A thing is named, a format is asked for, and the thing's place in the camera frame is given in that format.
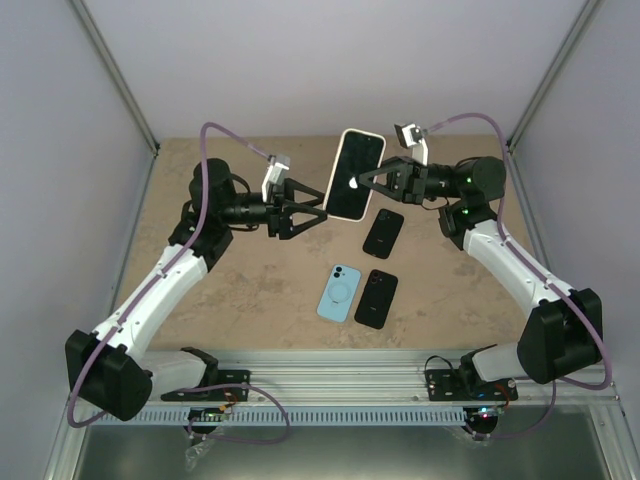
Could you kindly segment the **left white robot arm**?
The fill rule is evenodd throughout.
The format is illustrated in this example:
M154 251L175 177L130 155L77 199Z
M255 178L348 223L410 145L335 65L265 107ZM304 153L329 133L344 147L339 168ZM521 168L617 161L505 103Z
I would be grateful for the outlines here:
M222 258L236 230L266 226L271 238L289 240L324 222L322 192L287 176L288 162L272 157L259 192L236 190L239 176L222 159L198 164L190 198L160 259L129 298L91 332L74 331L65 343L70 384L67 419L83 399L127 421L152 398L192 394L213 396L219 386L218 361L194 347L150 354L156 331L180 300Z

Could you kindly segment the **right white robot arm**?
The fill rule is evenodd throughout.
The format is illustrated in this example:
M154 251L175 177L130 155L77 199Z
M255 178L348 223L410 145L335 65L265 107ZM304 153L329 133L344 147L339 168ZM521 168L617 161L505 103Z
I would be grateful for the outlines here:
M545 269L492 210L491 202L505 193L501 160L474 157L447 166L393 157L360 174L358 182L405 204L445 199L437 209L442 234L480 262L527 318L517 342L485 347L462 358L458 378L464 395L481 399L503 379L569 382L578 370L610 362L602 339L599 296L591 289L578 291Z

